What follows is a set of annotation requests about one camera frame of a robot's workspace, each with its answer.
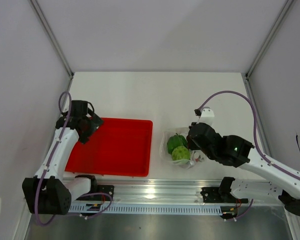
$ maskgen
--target gray floor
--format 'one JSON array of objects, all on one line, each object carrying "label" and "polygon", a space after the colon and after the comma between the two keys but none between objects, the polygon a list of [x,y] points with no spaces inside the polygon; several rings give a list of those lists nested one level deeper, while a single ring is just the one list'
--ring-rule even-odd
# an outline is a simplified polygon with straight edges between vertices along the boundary
[{"label": "gray floor", "polygon": [[237,222],[218,216],[103,214],[55,219],[39,227],[32,217],[27,240],[292,240],[282,207],[253,207]]}]

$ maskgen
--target white wall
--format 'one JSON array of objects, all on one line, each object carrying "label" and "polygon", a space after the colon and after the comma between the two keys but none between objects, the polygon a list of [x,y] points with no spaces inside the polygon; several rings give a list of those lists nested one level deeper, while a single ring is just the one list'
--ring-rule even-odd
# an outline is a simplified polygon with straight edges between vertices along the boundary
[{"label": "white wall", "polygon": [[300,170],[300,0],[250,82],[273,156]]},{"label": "white wall", "polygon": [[0,240],[21,216],[22,182],[43,161],[69,83],[27,0],[0,0]]},{"label": "white wall", "polygon": [[286,0],[38,0],[77,71],[245,73]]}]

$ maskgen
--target metal frame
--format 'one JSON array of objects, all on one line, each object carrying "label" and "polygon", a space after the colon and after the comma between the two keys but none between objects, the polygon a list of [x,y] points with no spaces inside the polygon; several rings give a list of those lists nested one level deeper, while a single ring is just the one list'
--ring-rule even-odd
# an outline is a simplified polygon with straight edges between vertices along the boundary
[{"label": "metal frame", "polygon": [[257,67],[258,63],[261,61],[265,53],[267,52],[269,46],[273,42],[274,38],[276,37],[280,27],[282,26],[284,20],[286,19],[287,15],[289,14],[290,10],[292,9],[296,0],[287,0],[282,7],[278,17],[276,18],[274,24],[271,27],[270,32],[268,33],[267,37],[265,38],[259,52],[257,53],[256,57],[254,58],[250,68],[246,73],[246,78],[249,80],[251,74],[254,72],[255,68]]},{"label": "metal frame", "polygon": [[265,127],[264,127],[264,125],[261,121],[261,118],[260,118],[260,113],[259,113],[259,110],[258,110],[258,106],[257,106],[257,103],[256,103],[255,96],[253,94],[250,82],[247,80],[246,76],[242,75],[242,78],[243,78],[243,83],[244,83],[246,94],[247,94],[248,98],[251,100],[252,105],[254,106],[255,111],[256,111],[257,130],[258,130],[258,133],[259,133],[259,137],[260,137],[260,140],[261,140],[261,145],[262,145],[263,151],[264,151],[265,154],[272,157],[273,155],[272,155],[272,151],[271,151],[271,148],[270,148],[270,144],[269,144],[266,132],[265,132]]},{"label": "metal frame", "polygon": [[56,55],[60,58],[63,67],[65,69],[65,71],[67,72],[67,74],[69,75],[69,77],[73,77],[74,73],[70,68],[70,65],[65,57],[64,52],[62,51],[60,44],[58,43],[48,21],[46,16],[44,15],[44,12],[42,11],[39,3],[37,0],[28,0],[28,2],[30,3],[35,15],[38,17],[39,22],[41,23],[44,32],[46,33],[48,39],[50,40],[53,49],[55,50]]},{"label": "metal frame", "polygon": [[[69,213],[92,214],[103,211],[106,206],[102,205],[99,210],[92,209],[86,203],[72,203]],[[197,216],[221,216],[220,206],[212,205],[152,205],[152,204],[122,204],[113,203],[105,214],[151,214],[151,215],[197,215]]]},{"label": "metal frame", "polygon": [[[39,22],[42,25],[44,32],[50,40],[55,53],[60,58],[63,67],[70,77],[68,89],[71,86],[73,79],[73,71],[62,51],[60,44],[58,43],[48,21],[45,17],[38,0],[28,0],[34,13],[38,17]],[[255,68],[267,52],[270,44],[273,42],[284,20],[292,9],[295,0],[287,0],[281,9],[281,12],[276,18],[271,30],[269,31],[266,39],[264,40],[260,50],[254,58],[250,68],[245,76],[243,76],[244,86],[247,92],[247,96],[251,99],[256,111],[257,111],[257,126],[258,133],[261,139],[261,144],[264,152],[272,156],[271,147],[267,139],[263,123],[260,118],[260,113],[257,108],[256,100],[249,83],[249,79],[254,72]],[[152,206],[162,206],[167,204],[178,206],[203,206],[202,196],[200,190],[202,187],[219,186],[220,181],[169,181],[169,180],[145,180],[145,181],[110,181],[110,180],[98,180],[99,184],[111,184],[115,186],[115,204],[120,203],[123,205],[135,205],[135,204],[151,204]],[[263,203],[256,202],[254,205],[262,205]],[[288,218],[290,230],[294,239],[300,239],[300,223],[296,216],[286,212]],[[17,230],[15,232],[15,240],[24,239],[26,230],[30,221],[31,214],[28,210],[26,202],[24,202],[24,209],[20,221],[18,223]]]}]

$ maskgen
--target plastic bag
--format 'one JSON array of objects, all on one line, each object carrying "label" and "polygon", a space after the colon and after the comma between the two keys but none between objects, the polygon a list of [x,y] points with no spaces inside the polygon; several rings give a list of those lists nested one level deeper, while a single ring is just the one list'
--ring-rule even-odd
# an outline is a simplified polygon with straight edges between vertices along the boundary
[{"label": "plastic bag", "polygon": [[188,127],[180,127],[180,128],[171,128],[167,129],[163,132],[163,137],[160,144],[160,157],[163,161],[168,161],[172,165],[180,166],[184,169],[189,169],[195,166],[198,162],[202,162],[205,158],[205,155],[200,150],[190,150],[191,157],[190,159],[180,159],[173,160],[172,156],[168,153],[168,140],[170,137],[178,134],[187,138],[189,132]]}]

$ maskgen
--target black bracket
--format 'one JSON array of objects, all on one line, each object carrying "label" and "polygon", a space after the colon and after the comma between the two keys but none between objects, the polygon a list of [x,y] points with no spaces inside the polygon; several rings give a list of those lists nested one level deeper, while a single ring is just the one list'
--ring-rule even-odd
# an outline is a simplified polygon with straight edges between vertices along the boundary
[{"label": "black bracket", "polygon": [[295,199],[284,190],[282,191],[282,194],[278,198],[284,204],[284,208],[288,212],[300,216],[300,199]]},{"label": "black bracket", "polygon": [[[231,195],[231,184],[235,179],[233,177],[224,177],[220,186],[207,186],[203,187],[200,194],[203,197],[204,203],[212,204],[236,204],[238,203],[238,198]],[[240,199],[242,204],[247,204],[249,201],[247,198]]]},{"label": "black bracket", "polygon": [[194,113],[195,113],[196,116],[199,116],[199,117],[201,116],[201,111],[200,111],[200,109],[195,109],[195,110],[194,110]]},{"label": "black bracket", "polygon": [[[39,180],[37,177],[27,177],[22,183],[24,197],[32,214],[35,213],[35,197]],[[39,191],[38,213],[65,215],[69,211],[71,201],[71,193],[59,179],[55,177],[44,179]]]},{"label": "black bracket", "polygon": [[[83,177],[85,175],[79,175],[76,176],[76,178]],[[113,185],[97,185],[96,179],[91,180],[91,190],[87,192],[87,194],[94,194],[94,193],[105,193],[109,194],[112,199],[114,198],[114,193],[115,193],[115,187]],[[83,196],[77,198],[78,201],[110,201],[110,198],[108,196],[104,196],[105,198],[102,197],[103,195],[93,195],[93,196]]]},{"label": "black bracket", "polygon": [[232,206],[221,206],[222,215],[220,216],[222,219],[233,219],[238,216],[238,211],[232,211]]}]

